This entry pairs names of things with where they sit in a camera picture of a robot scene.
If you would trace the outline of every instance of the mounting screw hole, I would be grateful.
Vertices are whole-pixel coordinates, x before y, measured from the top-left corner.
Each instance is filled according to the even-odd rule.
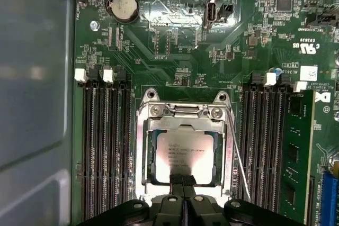
[[[149,91],[149,92],[147,93],[147,96],[148,96],[148,98],[153,98],[153,97],[155,96],[155,94],[154,94],[153,91]]]
[[[221,100],[221,101],[226,100],[226,95],[224,95],[224,94],[219,95],[219,100]]]

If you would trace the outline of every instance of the white label sticker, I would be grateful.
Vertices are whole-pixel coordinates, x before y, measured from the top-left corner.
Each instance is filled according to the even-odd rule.
[[[300,67],[300,80],[305,82],[316,82],[318,78],[317,66],[301,66]]]

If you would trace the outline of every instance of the gray side panel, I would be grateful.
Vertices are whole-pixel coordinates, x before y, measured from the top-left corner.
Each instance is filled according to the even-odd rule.
[[[0,225],[70,221],[67,0],[0,0]]]

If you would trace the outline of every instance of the green circuit board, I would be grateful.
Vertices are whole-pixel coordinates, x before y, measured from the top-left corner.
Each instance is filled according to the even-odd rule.
[[[307,89],[314,91],[304,102],[305,119],[287,114],[289,124],[285,126],[288,139],[298,140],[293,128],[300,128],[299,139],[309,142],[301,145],[298,155],[304,160],[310,157],[308,167],[303,165],[299,174],[291,174],[296,182],[312,181],[314,193],[310,216],[305,196],[309,196],[311,185],[300,194],[296,189],[292,194],[290,190],[284,193],[279,212],[307,225],[318,225],[322,173],[329,163],[339,160],[339,122],[335,120],[339,115],[339,29],[328,24],[310,26],[307,18],[319,8],[339,8],[339,0],[217,0],[218,8],[227,4],[234,10],[227,23],[210,28],[204,27],[206,0],[137,0],[139,17],[127,24],[117,22],[106,11],[105,1],[77,3],[74,63],[75,68],[87,71],[110,66],[127,72],[132,123],[131,164],[125,176],[130,180],[127,198],[135,197],[135,112],[148,88],[155,88],[162,100],[181,102],[211,102],[220,90],[226,91],[239,135],[243,83],[253,72],[264,75],[272,68],[281,68],[283,74],[290,75],[292,84],[307,81]],[[90,28],[92,21],[100,25],[97,31]],[[81,222],[83,209],[83,97],[83,89],[76,84],[73,225]],[[287,202],[291,195],[296,201],[302,199],[301,204]]]

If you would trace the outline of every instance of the screw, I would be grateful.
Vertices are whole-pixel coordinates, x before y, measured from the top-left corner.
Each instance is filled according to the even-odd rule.
[[[142,204],[140,204],[140,203],[136,203],[136,204],[134,204],[134,206],[133,206],[135,209],[139,209],[139,208],[141,208],[142,207]]]
[[[339,111],[337,111],[336,113],[334,113],[334,120],[339,122]]]
[[[211,112],[211,115],[215,119],[219,119],[222,117],[222,110],[221,108],[214,108]]]
[[[231,206],[233,206],[233,207],[240,207],[241,205],[240,205],[240,203],[237,202],[237,201],[232,201],[232,202],[231,202]]]
[[[161,115],[161,108],[158,105],[154,105],[152,106],[152,108],[150,108],[150,113],[152,116],[160,116]]]
[[[196,196],[196,197],[194,197],[194,199],[196,201],[203,201],[203,197],[201,197],[201,196]]]
[[[98,21],[91,21],[90,22],[90,28],[91,28],[92,31],[95,31],[95,32],[98,31],[99,28],[100,28],[99,22]]]

